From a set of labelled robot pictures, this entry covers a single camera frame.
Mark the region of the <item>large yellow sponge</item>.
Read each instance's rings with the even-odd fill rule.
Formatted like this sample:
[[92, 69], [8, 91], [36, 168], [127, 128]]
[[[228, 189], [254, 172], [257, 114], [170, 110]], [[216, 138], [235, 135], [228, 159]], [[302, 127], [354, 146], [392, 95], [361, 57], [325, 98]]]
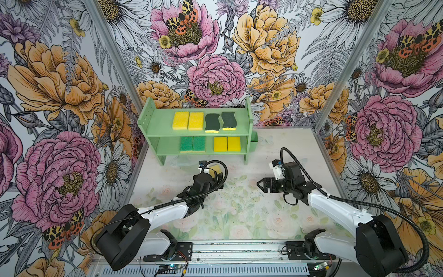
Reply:
[[187, 130], [189, 115], [190, 113], [188, 111], [175, 112], [172, 124], [173, 130]]
[[203, 130], [204, 126], [204, 112], [191, 112], [189, 114], [188, 130], [199, 131]]
[[215, 177], [218, 174], [223, 173], [222, 168], [218, 164], [210, 165], [210, 167], [208, 169], [209, 169], [209, 173], [212, 177]]

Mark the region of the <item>light green scrub sponge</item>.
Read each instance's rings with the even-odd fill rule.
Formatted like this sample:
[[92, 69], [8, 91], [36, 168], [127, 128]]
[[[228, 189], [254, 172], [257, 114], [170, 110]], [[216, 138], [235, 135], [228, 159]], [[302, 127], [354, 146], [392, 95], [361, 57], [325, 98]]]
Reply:
[[193, 138], [192, 152], [205, 152], [206, 138], [204, 136], [196, 136]]

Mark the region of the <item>small yellow sponge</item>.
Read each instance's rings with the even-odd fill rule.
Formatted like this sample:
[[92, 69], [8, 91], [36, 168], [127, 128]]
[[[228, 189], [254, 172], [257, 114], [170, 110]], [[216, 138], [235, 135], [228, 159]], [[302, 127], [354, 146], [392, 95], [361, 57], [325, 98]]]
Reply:
[[214, 152], [227, 152], [227, 137], [214, 137], [213, 150]]

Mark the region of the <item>dark green scrub sponge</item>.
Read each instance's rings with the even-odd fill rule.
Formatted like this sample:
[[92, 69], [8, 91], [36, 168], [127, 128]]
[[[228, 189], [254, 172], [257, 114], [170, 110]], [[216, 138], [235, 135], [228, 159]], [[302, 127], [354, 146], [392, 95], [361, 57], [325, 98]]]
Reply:
[[222, 129], [226, 131], [235, 131], [237, 127], [237, 121], [235, 119], [234, 112], [222, 112], [221, 118], [223, 120]]

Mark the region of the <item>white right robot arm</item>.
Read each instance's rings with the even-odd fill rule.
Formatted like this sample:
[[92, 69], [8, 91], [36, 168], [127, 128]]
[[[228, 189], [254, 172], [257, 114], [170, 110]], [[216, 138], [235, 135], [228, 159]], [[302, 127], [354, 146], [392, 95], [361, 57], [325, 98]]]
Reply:
[[273, 160], [269, 167], [274, 176], [257, 182], [263, 192], [293, 195], [296, 202], [321, 211], [350, 233], [350, 237], [342, 237], [316, 229], [305, 235], [302, 247], [288, 246], [291, 255], [308, 259], [339, 257], [359, 264], [372, 277], [385, 277], [407, 262], [407, 252], [389, 218], [374, 216], [321, 193], [321, 186], [307, 181], [295, 162]]

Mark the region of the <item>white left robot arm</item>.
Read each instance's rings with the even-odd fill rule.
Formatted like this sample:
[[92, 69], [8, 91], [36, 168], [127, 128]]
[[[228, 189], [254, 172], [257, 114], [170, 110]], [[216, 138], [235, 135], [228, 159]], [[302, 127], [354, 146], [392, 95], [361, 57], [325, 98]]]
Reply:
[[132, 204], [123, 206], [93, 239], [97, 250], [114, 271], [123, 269], [136, 257], [173, 259], [180, 252], [177, 239], [167, 230], [153, 231], [193, 215], [204, 207], [207, 195], [223, 188], [225, 181], [223, 173], [201, 172], [193, 176], [193, 185], [170, 202], [140, 209]]

